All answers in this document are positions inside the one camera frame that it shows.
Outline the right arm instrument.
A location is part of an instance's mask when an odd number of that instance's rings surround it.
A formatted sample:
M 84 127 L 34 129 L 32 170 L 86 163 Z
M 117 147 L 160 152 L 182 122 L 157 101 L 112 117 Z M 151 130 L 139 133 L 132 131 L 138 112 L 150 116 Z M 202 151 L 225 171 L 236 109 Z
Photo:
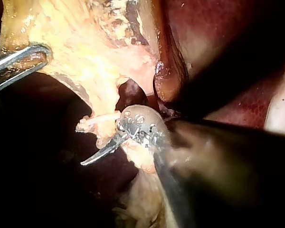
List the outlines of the right arm instrument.
M 170 132 L 161 115 L 145 105 L 126 107 L 116 122 L 117 130 L 126 138 L 146 148 L 163 148 L 170 142 Z

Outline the left arm instrument jaw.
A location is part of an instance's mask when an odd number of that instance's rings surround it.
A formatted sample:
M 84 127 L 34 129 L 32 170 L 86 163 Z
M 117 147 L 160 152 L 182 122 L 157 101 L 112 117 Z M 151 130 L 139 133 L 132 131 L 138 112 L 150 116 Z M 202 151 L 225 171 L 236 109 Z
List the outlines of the left arm instrument jaw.
M 0 54 L 0 91 L 45 67 L 52 50 L 43 44 L 31 44 L 22 50 Z

